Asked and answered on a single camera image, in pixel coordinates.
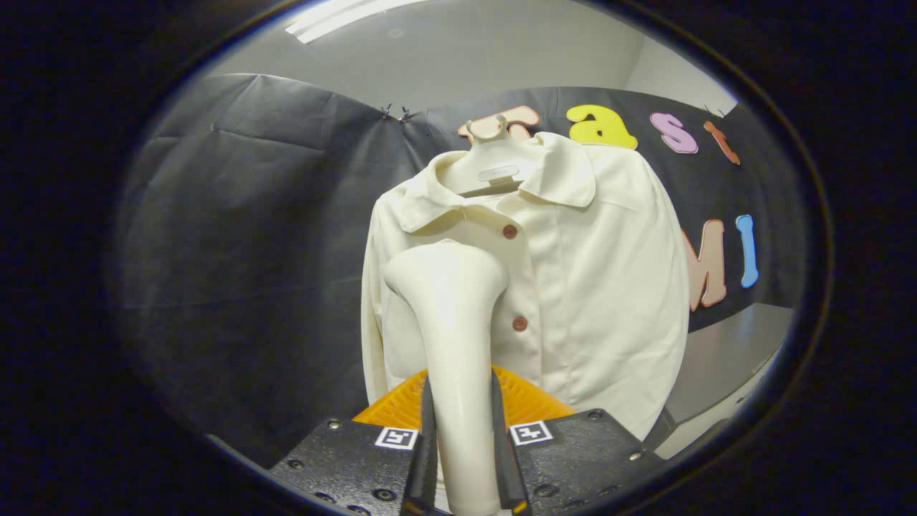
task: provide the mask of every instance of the colorful letter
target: colorful letter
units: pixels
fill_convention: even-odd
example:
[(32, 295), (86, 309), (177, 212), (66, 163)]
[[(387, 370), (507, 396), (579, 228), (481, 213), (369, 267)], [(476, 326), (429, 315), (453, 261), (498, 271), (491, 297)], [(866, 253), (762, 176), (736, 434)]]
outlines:
[[(503, 115), (503, 117), (506, 118), (506, 122), (510, 124), (513, 124), (513, 122), (522, 122), (534, 126), (540, 120), (534, 109), (529, 106), (519, 106), (490, 115), (489, 117), (478, 118), (471, 122), (471, 128), (478, 134), (487, 135), (495, 133), (497, 129), (500, 128), (500, 122), (497, 121), (497, 115)], [(532, 138), (532, 135), (528, 133), (528, 129), (519, 124), (511, 125), (508, 131), (510, 136), (517, 140), (528, 140)], [(461, 127), (458, 128), (458, 134), (467, 138), (468, 142), (474, 145), (474, 139), (468, 133), (465, 124), (462, 124)]]
[(729, 158), (729, 161), (735, 164), (739, 164), (739, 155), (733, 152), (733, 150), (729, 147), (729, 142), (726, 141), (726, 135), (724, 135), (721, 130), (717, 129), (713, 122), (710, 120), (707, 120), (703, 123), (703, 128), (707, 129), (707, 131), (709, 131), (710, 134), (716, 138), (716, 142), (720, 144), (720, 149), (723, 151), (723, 154)]
[(698, 304), (710, 307), (726, 297), (726, 272), (723, 257), (723, 222), (707, 220), (701, 235), (701, 252), (694, 252), (688, 235), (685, 237), (685, 253), (688, 259), (688, 277), (691, 290), (691, 311)]
[[(594, 120), (587, 120), (592, 115)], [(570, 139), (579, 143), (604, 143), (626, 149), (636, 149), (636, 138), (627, 132), (621, 117), (607, 107), (585, 104), (567, 110), (567, 119), (573, 124)]]
[(742, 252), (746, 258), (746, 270), (742, 275), (742, 288), (749, 288), (757, 281), (757, 260), (755, 258), (755, 221), (751, 215), (740, 215), (735, 218), (735, 226), (742, 234)]
[(669, 113), (653, 113), (649, 116), (649, 121), (653, 127), (659, 129), (662, 133), (662, 140), (666, 142), (673, 151), (679, 154), (697, 153), (697, 141), (688, 134), (688, 131), (682, 129), (684, 125), (680, 120)]

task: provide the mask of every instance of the label on hanger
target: label on hanger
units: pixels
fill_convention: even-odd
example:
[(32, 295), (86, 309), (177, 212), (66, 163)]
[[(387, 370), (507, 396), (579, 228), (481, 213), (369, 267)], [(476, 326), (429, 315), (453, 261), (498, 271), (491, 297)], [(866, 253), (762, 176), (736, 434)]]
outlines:
[(505, 165), (480, 172), (478, 174), (478, 180), (482, 183), (487, 181), (491, 184), (508, 183), (516, 174), (519, 174), (519, 167), (516, 165)]

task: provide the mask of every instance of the orange part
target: orange part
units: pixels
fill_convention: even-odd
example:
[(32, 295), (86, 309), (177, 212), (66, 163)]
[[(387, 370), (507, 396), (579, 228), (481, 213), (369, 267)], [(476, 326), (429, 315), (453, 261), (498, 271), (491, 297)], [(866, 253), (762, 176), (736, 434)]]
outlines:
[[(532, 421), (553, 420), (576, 412), (535, 384), (502, 367), (493, 366), (503, 393), (506, 427)], [(420, 402), (426, 370), (404, 380), (353, 420), (361, 423), (420, 430)]]

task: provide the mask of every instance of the white wall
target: white wall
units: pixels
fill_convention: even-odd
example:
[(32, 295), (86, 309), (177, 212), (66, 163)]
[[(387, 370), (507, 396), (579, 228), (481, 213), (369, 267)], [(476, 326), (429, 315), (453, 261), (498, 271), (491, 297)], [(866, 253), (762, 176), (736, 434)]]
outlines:
[(643, 48), (624, 89), (664, 96), (716, 115), (735, 107), (735, 98), (706, 73), (654, 39), (644, 36)]

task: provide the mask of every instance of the hanger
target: hanger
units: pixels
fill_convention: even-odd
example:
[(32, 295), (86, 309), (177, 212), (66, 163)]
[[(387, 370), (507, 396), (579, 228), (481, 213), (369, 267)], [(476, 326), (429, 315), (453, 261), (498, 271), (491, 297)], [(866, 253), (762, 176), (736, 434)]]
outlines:
[(539, 166), (544, 150), (513, 138), (506, 117), (496, 118), (500, 128), (492, 136), (475, 133), (471, 120), (465, 123), (471, 150), (437, 171), (440, 184), (465, 197), (512, 191)]

